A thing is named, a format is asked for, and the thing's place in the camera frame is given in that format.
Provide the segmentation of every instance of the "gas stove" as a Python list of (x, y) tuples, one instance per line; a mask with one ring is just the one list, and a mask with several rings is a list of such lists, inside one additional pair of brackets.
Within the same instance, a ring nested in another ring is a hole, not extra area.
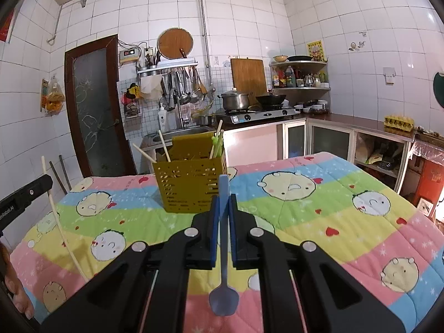
[(217, 120), (223, 120), (227, 124), (241, 124), (244, 122), (252, 122), (258, 120), (276, 119), (282, 117), (289, 117), (299, 114), (294, 108), (283, 107), (278, 110), (246, 110), (246, 111), (224, 111), (216, 112)]

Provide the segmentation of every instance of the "human hand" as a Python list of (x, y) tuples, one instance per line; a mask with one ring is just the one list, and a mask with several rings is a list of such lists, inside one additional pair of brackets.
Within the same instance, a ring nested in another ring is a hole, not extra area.
[(3, 260), (6, 263), (6, 276), (4, 278), (4, 282), (9, 291), (14, 294), (12, 302), (20, 313), (25, 313), (26, 318), (31, 319), (34, 317), (34, 306), (25, 293), (22, 282), (17, 277), (17, 273), (11, 264), (6, 247), (1, 243), (0, 250)]

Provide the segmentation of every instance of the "green round object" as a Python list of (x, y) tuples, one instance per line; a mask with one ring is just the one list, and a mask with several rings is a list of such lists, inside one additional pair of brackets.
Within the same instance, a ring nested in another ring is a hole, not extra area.
[(438, 104), (444, 108), (444, 76), (441, 76), (440, 73), (437, 73), (433, 80), (433, 92)]

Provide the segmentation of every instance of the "red heart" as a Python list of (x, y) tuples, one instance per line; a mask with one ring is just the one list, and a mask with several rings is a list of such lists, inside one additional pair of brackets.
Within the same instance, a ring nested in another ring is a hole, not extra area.
[(326, 235), (327, 235), (327, 237), (331, 237), (333, 235), (339, 235), (339, 232), (336, 229), (328, 227), (326, 229)]

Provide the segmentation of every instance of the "red poster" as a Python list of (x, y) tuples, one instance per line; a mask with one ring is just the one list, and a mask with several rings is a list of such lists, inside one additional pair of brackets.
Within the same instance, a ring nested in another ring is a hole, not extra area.
[(6, 41), (6, 39), (7, 39), (7, 33), (9, 31), (10, 26), (11, 26), (11, 21), (12, 21), (13, 15), (14, 15), (14, 10), (11, 11), (11, 13), (7, 17), (7, 20), (4, 23), (3, 27), (0, 29), (0, 40), (1, 41)]

